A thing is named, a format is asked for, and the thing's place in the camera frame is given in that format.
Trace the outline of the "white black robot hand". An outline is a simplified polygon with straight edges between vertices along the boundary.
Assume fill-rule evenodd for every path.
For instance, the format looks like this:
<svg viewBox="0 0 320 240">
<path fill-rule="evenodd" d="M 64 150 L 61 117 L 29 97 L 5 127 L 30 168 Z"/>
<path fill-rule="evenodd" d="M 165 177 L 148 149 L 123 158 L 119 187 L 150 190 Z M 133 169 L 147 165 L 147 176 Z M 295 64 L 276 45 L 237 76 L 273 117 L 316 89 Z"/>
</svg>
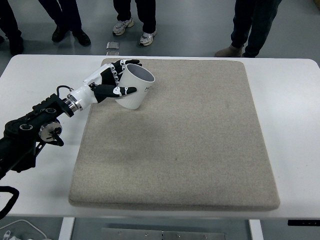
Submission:
<svg viewBox="0 0 320 240">
<path fill-rule="evenodd" d="M 104 64 L 88 76 L 80 88 L 71 90 L 64 102 L 75 112 L 91 104 L 101 103 L 106 98 L 120 98 L 135 93 L 136 87 L 119 86 L 128 64 L 142 66 L 137 59 L 121 59 Z"/>
</svg>

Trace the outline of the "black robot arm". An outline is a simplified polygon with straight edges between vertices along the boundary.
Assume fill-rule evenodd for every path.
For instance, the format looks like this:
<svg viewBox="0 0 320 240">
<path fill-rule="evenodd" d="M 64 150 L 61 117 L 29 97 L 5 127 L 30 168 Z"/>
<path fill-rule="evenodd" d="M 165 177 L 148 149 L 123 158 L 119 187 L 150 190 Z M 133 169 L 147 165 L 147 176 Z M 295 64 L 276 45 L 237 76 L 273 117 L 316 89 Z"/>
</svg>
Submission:
<svg viewBox="0 0 320 240">
<path fill-rule="evenodd" d="M 73 89 L 66 85 L 56 88 L 56 94 L 32 107 L 26 115 L 5 124 L 0 139 L 0 177 L 9 171 L 20 173 L 36 166 L 36 158 L 46 144 L 64 145 L 60 138 L 62 126 L 58 117 L 65 113 L 72 117 L 74 112 L 67 99 L 60 98 L 60 88 Z"/>
</svg>

